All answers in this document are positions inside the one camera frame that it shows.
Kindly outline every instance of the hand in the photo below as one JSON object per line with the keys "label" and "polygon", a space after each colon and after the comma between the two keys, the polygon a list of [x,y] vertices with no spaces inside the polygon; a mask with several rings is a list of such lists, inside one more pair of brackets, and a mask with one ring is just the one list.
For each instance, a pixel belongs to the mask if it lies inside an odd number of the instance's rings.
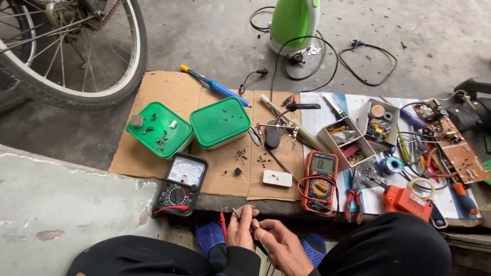
{"label": "hand", "polygon": [[268,248],[275,268],[288,276],[307,276],[314,270],[300,240],[285,225],[277,220],[263,220],[259,225],[260,228],[254,230],[254,238]]}
{"label": "hand", "polygon": [[232,214],[227,228],[227,246],[244,247],[255,252],[249,229],[252,226],[252,221],[254,221],[254,228],[259,227],[258,221],[252,219],[259,214],[259,210],[253,209],[252,205],[244,205],[237,212],[241,214],[242,218],[238,221],[235,213]]}

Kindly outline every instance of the black pants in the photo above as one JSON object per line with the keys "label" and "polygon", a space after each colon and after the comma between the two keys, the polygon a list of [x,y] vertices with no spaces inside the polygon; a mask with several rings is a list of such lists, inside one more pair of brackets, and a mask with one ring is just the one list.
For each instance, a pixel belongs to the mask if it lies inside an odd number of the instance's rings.
{"label": "black pants", "polygon": [[[322,276],[449,275],[450,267],[450,249],[435,229],[416,216],[392,212],[338,243],[318,270]],[[191,249],[152,238],[121,236],[80,253],[67,276],[206,276],[217,272]]]}

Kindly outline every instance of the green plastic container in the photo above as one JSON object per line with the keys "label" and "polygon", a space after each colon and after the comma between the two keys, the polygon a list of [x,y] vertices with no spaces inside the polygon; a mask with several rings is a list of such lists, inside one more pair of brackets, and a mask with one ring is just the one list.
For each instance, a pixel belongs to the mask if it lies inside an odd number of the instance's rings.
{"label": "green plastic container", "polygon": [[194,134],[204,149],[216,149],[247,134],[250,119],[239,99],[228,97],[191,113]]}
{"label": "green plastic container", "polygon": [[[133,127],[128,123],[126,131],[162,158],[172,159],[174,153],[182,152],[194,138],[191,125],[159,102],[148,104],[138,114],[143,116],[143,126]],[[172,121],[177,122],[173,129],[170,127]],[[143,134],[147,127],[156,128]],[[167,143],[160,149],[157,139],[164,138],[167,139]]]}

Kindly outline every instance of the digital multimeter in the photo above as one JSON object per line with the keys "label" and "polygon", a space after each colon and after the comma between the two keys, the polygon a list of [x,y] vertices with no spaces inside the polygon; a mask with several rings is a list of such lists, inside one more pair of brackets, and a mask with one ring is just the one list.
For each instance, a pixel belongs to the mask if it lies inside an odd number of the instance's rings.
{"label": "digital multimeter", "polygon": [[186,210],[167,208],[153,217],[164,213],[187,217],[198,199],[199,190],[203,184],[208,162],[196,156],[178,152],[174,154],[168,176],[164,179],[159,198],[152,207],[152,214],[169,206],[186,206]]}
{"label": "digital multimeter", "polygon": [[[306,176],[323,176],[336,181],[338,158],[334,154],[312,150],[305,160]],[[318,200],[330,200],[331,204],[302,198],[301,206],[305,211],[329,215],[332,213],[332,196],[334,187],[322,178],[311,178],[305,184],[304,195]]]}

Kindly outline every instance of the blue plastic sandal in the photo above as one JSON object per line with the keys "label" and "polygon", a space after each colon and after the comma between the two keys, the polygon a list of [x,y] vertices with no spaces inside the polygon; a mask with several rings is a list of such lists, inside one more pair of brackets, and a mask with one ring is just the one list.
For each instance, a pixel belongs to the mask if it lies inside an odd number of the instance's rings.
{"label": "blue plastic sandal", "polygon": [[322,259],[324,259],[324,256],[327,254],[324,240],[316,233],[310,233],[303,237],[300,242],[310,263],[312,263],[314,267],[318,267],[322,262]]}
{"label": "blue plastic sandal", "polygon": [[201,255],[208,259],[210,249],[217,244],[225,244],[225,237],[221,226],[216,221],[210,220],[210,223],[200,226],[203,225],[202,220],[205,219],[199,217],[196,220],[196,241],[201,249]]}

